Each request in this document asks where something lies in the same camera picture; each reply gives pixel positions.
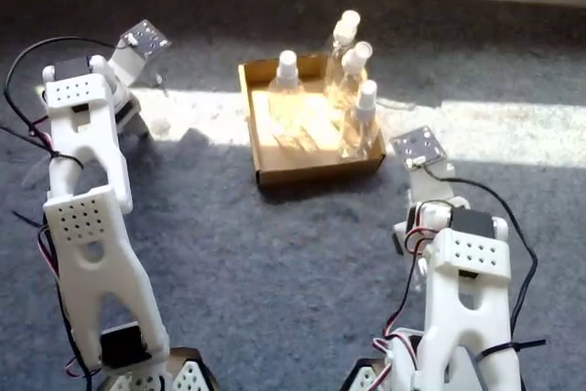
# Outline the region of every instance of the white bottle cap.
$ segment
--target white bottle cap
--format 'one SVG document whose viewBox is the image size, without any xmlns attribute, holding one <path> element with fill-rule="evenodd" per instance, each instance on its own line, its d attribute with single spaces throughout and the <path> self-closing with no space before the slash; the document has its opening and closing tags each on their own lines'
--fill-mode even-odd
<svg viewBox="0 0 586 391">
<path fill-rule="evenodd" d="M 284 50 L 278 57 L 277 80 L 283 87 L 295 87 L 298 84 L 297 54 Z"/>
<path fill-rule="evenodd" d="M 349 9 L 342 13 L 342 18 L 340 20 L 344 23 L 347 23 L 351 27 L 358 28 L 358 25 L 360 25 L 360 14 L 352 9 Z"/>
<path fill-rule="evenodd" d="M 342 46 L 348 46 L 356 37 L 356 27 L 340 20 L 333 29 L 333 39 Z"/>
<path fill-rule="evenodd" d="M 365 41 L 359 41 L 342 57 L 344 72 L 351 75 L 360 73 L 372 55 L 373 47 Z"/>
<path fill-rule="evenodd" d="M 356 100 L 356 118 L 359 121 L 372 121 L 376 116 L 376 81 L 361 82 Z"/>
</svg>

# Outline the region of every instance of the cardboard tray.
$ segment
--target cardboard tray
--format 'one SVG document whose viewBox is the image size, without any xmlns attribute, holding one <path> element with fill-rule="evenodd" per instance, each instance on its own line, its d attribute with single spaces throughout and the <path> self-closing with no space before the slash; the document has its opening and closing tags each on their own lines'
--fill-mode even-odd
<svg viewBox="0 0 586 391">
<path fill-rule="evenodd" d="M 325 61 L 323 55 L 298 57 L 299 77 L 306 90 L 303 105 L 308 111 L 304 113 L 304 135 L 295 142 L 277 140 L 270 128 L 266 87 L 275 77 L 278 59 L 238 66 L 258 186 L 372 174 L 385 159 L 385 141 L 379 133 L 368 159 L 338 161 L 340 134 L 331 123 L 322 93 Z"/>
</svg>

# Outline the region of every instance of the carpet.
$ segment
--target carpet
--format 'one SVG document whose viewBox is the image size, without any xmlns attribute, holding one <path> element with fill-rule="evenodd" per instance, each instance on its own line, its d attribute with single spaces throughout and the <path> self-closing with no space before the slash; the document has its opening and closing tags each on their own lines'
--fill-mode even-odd
<svg viewBox="0 0 586 391">
<path fill-rule="evenodd" d="M 222 389 L 339 389 L 403 294 L 392 225 L 404 219 L 407 173 L 388 157 L 370 179 L 264 196 L 253 174 L 236 65 L 323 48 L 341 11 L 363 16 L 370 74 L 387 137 L 429 125 L 457 175 L 508 200 L 540 266 L 518 322 L 527 389 L 586 382 L 581 310 L 586 185 L 583 127 L 586 11 L 464 0 L 0 0 L 0 71 L 42 38 L 115 43 L 142 18 L 173 40 L 135 93 L 152 139 L 123 136 L 135 208 L 132 246 L 150 275 L 172 345 L 201 350 Z M 102 53 L 80 44 L 31 55 L 13 94 L 42 115 L 35 87 L 55 60 Z M 164 83 L 152 88 L 160 74 Z M 0 121 L 23 130 L 7 105 Z M 78 390 L 50 272 L 35 230 L 48 179 L 41 152 L 0 136 L 0 388 Z M 81 189 L 103 183 L 83 173 Z M 472 206 L 505 217 L 490 196 L 459 185 Z M 511 234 L 511 301 L 529 266 Z M 399 325 L 420 329 L 413 293 Z M 104 323 L 120 320 L 105 307 Z"/>
</svg>

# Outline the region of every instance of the clear plastic bottle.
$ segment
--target clear plastic bottle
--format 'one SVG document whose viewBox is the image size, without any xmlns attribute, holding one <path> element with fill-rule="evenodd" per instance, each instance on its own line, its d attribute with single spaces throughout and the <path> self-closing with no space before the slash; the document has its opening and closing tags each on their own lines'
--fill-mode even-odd
<svg viewBox="0 0 586 391">
<path fill-rule="evenodd" d="M 340 129 L 340 161 L 368 158 L 378 136 L 376 122 L 376 82 L 364 81 L 360 85 L 356 104 L 346 110 Z"/>
<path fill-rule="evenodd" d="M 356 96 L 363 80 L 362 72 L 366 62 L 373 55 L 373 48 L 365 41 L 359 41 L 342 57 L 343 77 L 331 85 L 328 100 L 331 106 L 331 121 L 339 125 L 346 110 L 356 103 Z"/>
<path fill-rule="evenodd" d="M 344 11 L 328 41 L 324 93 L 327 95 L 332 84 L 343 77 L 342 57 L 353 46 L 360 15 L 356 11 Z"/>
<path fill-rule="evenodd" d="M 277 76 L 268 85 L 268 112 L 275 135 L 299 135 L 304 92 L 298 76 L 297 55 L 292 50 L 284 50 L 278 58 Z"/>
</svg>

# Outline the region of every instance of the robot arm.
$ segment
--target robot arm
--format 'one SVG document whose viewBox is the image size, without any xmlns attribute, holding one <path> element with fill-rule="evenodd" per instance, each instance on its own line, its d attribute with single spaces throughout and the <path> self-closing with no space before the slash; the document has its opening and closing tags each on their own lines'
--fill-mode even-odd
<svg viewBox="0 0 586 391">
<path fill-rule="evenodd" d="M 472 210 L 454 195 L 449 182 L 434 178 L 453 177 L 454 168 L 427 127 L 393 144 L 411 184 L 407 219 L 394 230 L 406 248 L 410 275 L 426 287 L 425 328 L 393 330 L 390 321 L 384 339 L 374 340 L 385 353 L 384 362 L 355 368 L 342 389 L 521 390 L 513 348 L 492 353 L 478 364 L 470 355 L 511 342 L 505 220 Z"/>
<path fill-rule="evenodd" d="M 165 366 L 168 335 L 125 228 L 123 215 L 132 211 L 133 203 L 117 135 L 131 121 L 132 128 L 144 134 L 146 127 L 137 122 L 138 100 L 127 85 L 154 55 L 156 42 L 157 51 L 169 43 L 146 21 L 121 41 L 124 48 L 110 61 L 92 56 L 43 70 L 52 145 L 79 160 L 55 157 L 50 162 L 50 191 L 43 209 L 57 250 L 64 309 L 83 361 L 108 375 L 132 373 L 145 381 L 160 377 L 151 389 L 165 384 L 171 389 Z M 108 184 L 76 195 L 81 164 L 90 160 L 105 169 Z M 115 295 L 136 322 L 103 331 L 100 308 L 106 294 Z"/>
</svg>

